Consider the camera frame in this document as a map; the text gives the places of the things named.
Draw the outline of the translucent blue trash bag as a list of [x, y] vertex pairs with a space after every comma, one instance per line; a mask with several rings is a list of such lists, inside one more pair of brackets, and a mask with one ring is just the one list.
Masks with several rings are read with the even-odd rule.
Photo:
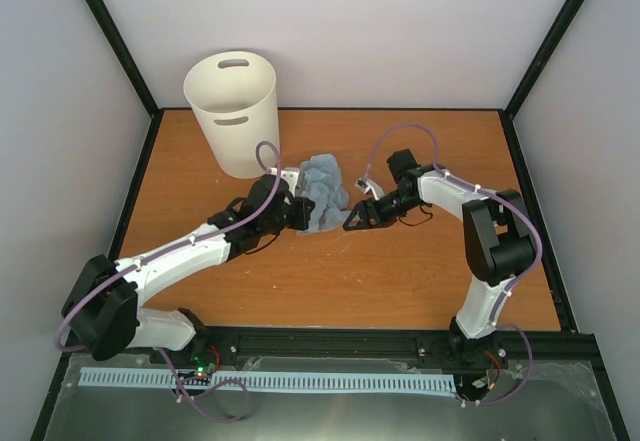
[[320, 154], [304, 161], [302, 180], [296, 193], [314, 202], [308, 227], [301, 235], [311, 235], [341, 228], [350, 211], [349, 194], [343, 187], [342, 173], [333, 154]]

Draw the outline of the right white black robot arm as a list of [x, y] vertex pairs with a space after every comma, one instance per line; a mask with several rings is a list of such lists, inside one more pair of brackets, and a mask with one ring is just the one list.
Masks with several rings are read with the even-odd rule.
[[472, 274], [461, 309], [448, 329], [448, 352], [460, 364], [491, 344], [516, 282], [539, 262], [542, 242], [515, 190], [472, 185], [439, 164], [420, 165], [409, 149], [387, 166], [396, 189], [385, 194], [369, 177], [356, 186], [368, 197], [343, 223], [346, 231], [387, 228], [414, 208], [436, 206], [462, 222], [465, 259]]

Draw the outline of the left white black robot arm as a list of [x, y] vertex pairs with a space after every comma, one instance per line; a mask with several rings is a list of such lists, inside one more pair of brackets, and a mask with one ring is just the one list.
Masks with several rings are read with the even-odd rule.
[[127, 349], [162, 348], [186, 363], [201, 361], [210, 335], [189, 309], [146, 307], [155, 295], [210, 267], [257, 250], [262, 238], [309, 227], [313, 201], [296, 196], [272, 174], [259, 178], [244, 197], [194, 231], [147, 253], [117, 261], [98, 255], [86, 262], [62, 308], [72, 334], [94, 360]]

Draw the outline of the white plastic trash bin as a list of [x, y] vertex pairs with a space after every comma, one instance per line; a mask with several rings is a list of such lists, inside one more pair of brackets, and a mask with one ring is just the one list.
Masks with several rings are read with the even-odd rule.
[[209, 56], [187, 73], [183, 93], [220, 167], [238, 179], [275, 164], [262, 141], [279, 142], [276, 72], [262, 56], [230, 51]]

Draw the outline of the green lit circuit board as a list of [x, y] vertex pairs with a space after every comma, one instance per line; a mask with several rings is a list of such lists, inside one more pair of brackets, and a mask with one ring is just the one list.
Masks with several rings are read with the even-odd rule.
[[211, 376], [220, 369], [220, 355], [215, 350], [206, 351], [193, 357], [192, 362], [195, 365], [194, 373], [197, 377]]

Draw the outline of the grey metal base plate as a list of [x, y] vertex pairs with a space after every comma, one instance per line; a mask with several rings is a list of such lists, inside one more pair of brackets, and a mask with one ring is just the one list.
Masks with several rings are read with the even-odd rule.
[[[123, 355], [73, 357], [41, 440], [613, 440], [616, 432], [585, 362], [511, 363], [484, 400], [416, 394], [282, 394], [219, 384], [190, 391], [79, 387], [80, 369], [153, 366]], [[389, 361], [258, 358], [240, 371], [440, 374]]]

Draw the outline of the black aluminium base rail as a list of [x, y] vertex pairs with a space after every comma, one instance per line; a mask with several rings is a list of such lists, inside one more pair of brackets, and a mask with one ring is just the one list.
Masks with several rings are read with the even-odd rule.
[[386, 359], [420, 369], [442, 371], [487, 367], [491, 358], [504, 366], [525, 361], [531, 346], [533, 359], [585, 360], [597, 363], [600, 351], [595, 337], [572, 331], [527, 331], [520, 335], [507, 328], [484, 341], [458, 345], [446, 330], [370, 330], [242, 328], [212, 326], [198, 334], [187, 348], [170, 357], [180, 366], [204, 359], [220, 359], [239, 368], [258, 357]]

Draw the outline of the left black frame post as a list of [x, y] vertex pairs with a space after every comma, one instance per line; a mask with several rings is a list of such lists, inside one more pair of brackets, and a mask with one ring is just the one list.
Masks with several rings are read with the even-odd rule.
[[104, 0], [84, 0], [146, 113], [153, 118], [160, 108], [135, 62]]

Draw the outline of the black frame post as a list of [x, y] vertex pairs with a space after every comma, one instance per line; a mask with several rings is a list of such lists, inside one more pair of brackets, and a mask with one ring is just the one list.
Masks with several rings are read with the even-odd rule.
[[513, 121], [586, 0], [565, 0], [504, 109]]
[[160, 108], [135, 62], [104, 0], [84, 0], [146, 113], [153, 118]]

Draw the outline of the right black frame post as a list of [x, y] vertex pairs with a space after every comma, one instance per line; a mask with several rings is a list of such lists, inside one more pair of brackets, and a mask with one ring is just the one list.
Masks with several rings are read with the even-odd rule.
[[586, 0], [565, 0], [504, 109], [513, 121]]

